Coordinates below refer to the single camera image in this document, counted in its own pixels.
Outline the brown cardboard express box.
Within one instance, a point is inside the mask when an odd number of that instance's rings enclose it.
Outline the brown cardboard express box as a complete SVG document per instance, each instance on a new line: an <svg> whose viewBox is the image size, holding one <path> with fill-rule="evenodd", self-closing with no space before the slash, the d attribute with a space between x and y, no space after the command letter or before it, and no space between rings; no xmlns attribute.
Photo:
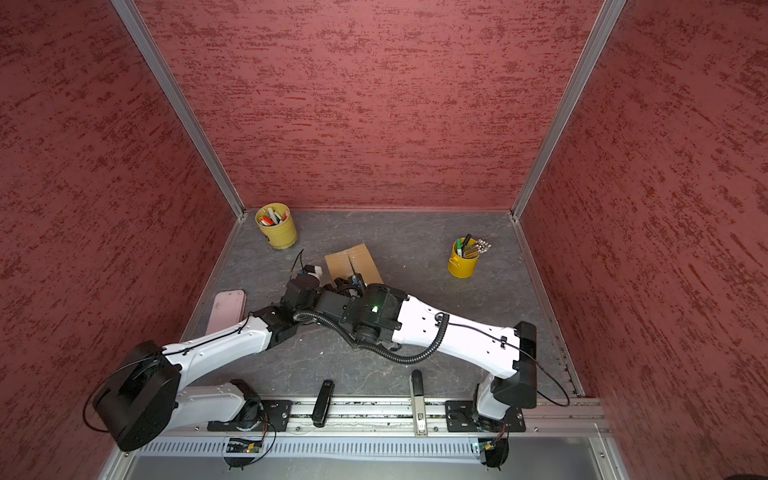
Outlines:
<svg viewBox="0 0 768 480"><path fill-rule="evenodd" d="M331 281L347 279L348 277L360 274L366 285L384 283L365 244L359 244L346 250L326 255L325 261Z"/></svg>

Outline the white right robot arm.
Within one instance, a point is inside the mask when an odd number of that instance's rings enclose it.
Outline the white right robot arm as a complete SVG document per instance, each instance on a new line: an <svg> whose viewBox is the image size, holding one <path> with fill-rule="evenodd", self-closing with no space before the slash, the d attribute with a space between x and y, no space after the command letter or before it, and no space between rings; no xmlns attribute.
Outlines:
<svg viewBox="0 0 768 480"><path fill-rule="evenodd" d="M474 397L478 418L500 421L512 408L537 405L537 330L529 322L512 327L478 323L380 283L355 295L342 288L327 290L294 319L312 320L334 330L352 348L400 365L442 353L483 369L487 377Z"/></svg>

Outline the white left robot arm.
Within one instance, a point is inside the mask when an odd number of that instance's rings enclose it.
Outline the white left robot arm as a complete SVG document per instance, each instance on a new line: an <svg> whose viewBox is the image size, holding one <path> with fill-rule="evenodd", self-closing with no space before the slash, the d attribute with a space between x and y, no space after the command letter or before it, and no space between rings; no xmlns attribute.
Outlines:
<svg viewBox="0 0 768 480"><path fill-rule="evenodd" d="M264 428L261 397L244 380L203 387L194 383L292 337L299 326L294 313L313 306L320 290L317 277L301 273L288 282L278 304L251 312L233 326L164 347L153 341L135 346L97 389L92 399L94 411L125 452L184 426L214 423L239 431Z"/></svg>

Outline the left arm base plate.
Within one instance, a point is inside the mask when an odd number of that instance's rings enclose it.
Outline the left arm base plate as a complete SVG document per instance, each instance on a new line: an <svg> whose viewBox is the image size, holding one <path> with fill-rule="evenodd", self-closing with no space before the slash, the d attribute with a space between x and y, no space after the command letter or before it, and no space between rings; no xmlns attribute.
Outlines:
<svg viewBox="0 0 768 480"><path fill-rule="evenodd" d="M270 429L285 432L294 402L291 400L262 400L259 404L247 401L235 418L230 421L210 421L209 432L264 432Z"/></svg>

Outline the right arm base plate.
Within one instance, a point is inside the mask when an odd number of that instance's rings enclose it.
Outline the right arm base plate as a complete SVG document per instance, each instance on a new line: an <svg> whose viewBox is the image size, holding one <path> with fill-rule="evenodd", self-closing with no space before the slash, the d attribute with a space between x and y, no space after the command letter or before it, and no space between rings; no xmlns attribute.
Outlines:
<svg viewBox="0 0 768 480"><path fill-rule="evenodd" d="M448 400L444 404L447 430L451 433L523 433L526 431L522 410L509 407L504 417L483 416L470 400Z"/></svg>

